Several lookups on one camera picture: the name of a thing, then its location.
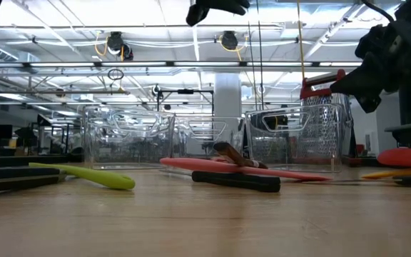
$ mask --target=workstation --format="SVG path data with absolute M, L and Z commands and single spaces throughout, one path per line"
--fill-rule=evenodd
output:
M 0 0 L 0 256 L 128 254 L 411 256 L 411 0 Z

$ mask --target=lime green utensil handle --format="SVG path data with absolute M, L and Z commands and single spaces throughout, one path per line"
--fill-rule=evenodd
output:
M 110 171 L 97 171 L 90 168 L 60 164 L 30 163 L 29 166 L 59 168 L 68 174 L 99 183 L 112 189 L 132 189 L 136 185 L 136 182 L 130 177 Z

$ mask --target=table surface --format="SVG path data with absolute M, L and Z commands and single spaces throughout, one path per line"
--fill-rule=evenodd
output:
M 411 256 L 411 188 L 227 188 L 151 170 L 0 193 L 0 256 Z

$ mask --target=ceiling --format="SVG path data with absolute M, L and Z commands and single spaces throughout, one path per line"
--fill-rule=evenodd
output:
M 295 1 L 260 0 L 259 12 L 255 1 L 251 1 L 252 5 L 245 16 L 211 10 L 208 17 L 195 28 L 186 26 L 185 17 L 190 6 L 186 0 L 25 0 L 24 7 L 15 1 L 3 0 L 0 7 L 0 50 L 17 56 L 18 61 L 119 61 L 118 56 L 108 51 L 101 56 L 95 50 L 97 47 L 100 52 L 104 51 L 105 38 L 111 31 L 123 32 L 123 38 L 133 50 L 133 61 L 239 61 L 237 52 L 225 51 L 220 45 L 220 35 L 224 31 L 235 32 L 242 49 L 239 52 L 242 61 L 251 61 L 252 54 L 254 61 L 300 60 Z M 376 2 L 390 14 L 400 3 Z M 387 24 L 380 14 L 347 0 L 301 1 L 300 20 L 303 23 L 301 31 L 305 61 L 360 61 L 354 55 L 359 39 L 372 26 Z M 38 71 L 48 74 L 59 72 L 55 69 Z M 144 74 L 144 71 L 131 69 L 129 72 L 134 75 L 114 83 L 113 90 L 121 86 L 131 96 L 94 94 L 92 101 L 152 101 L 151 89 L 156 84 L 162 89 L 213 89 L 215 74 L 219 72 L 201 69 L 173 72 L 174 69 L 170 68 L 152 69 L 152 74 Z M 17 72 L 20 71 L 0 69 L 0 91 L 26 90 L 30 84 L 35 84 L 34 90 L 38 91 L 58 88 L 104 91 L 110 90 L 112 84 L 106 72 L 102 73 L 103 76 L 39 75 L 32 76 L 31 82 L 28 76 L 24 76 L 26 74 Z M 305 76 L 314 77 L 326 72 L 309 71 Z M 300 68 L 290 72 L 263 70 L 263 77 L 256 72 L 254 80 L 253 72 L 240 71 L 244 86 L 252 86 L 253 82 L 259 85 L 263 79 L 268 89 L 265 90 L 268 101 L 297 101 L 302 77 Z M 54 94 L 27 97 L 36 101 L 76 101 L 71 99 L 71 95 L 61 99 Z M 248 101 L 254 101 L 254 97 L 253 94 Z M 170 99 L 201 101 L 203 97 L 199 94 L 172 95 Z M 251 105 L 243 108 L 244 111 L 255 109 Z M 173 110 L 210 112 L 210 105 L 174 106 Z

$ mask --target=red spatula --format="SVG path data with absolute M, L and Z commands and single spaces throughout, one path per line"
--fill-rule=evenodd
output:
M 192 171 L 208 171 L 223 173 L 244 173 L 253 175 L 279 176 L 282 178 L 294 178 L 302 181 L 326 181 L 330 178 L 317 175 L 308 175 L 292 171 L 270 170 L 266 168 L 242 167 L 231 163 L 204 160 L 199 158 L 162 158 L 162 164 L 184 168 Z
M 385 165 L 411 167 L 411 148 L 395 148 L 382 152 L 377 160 Z

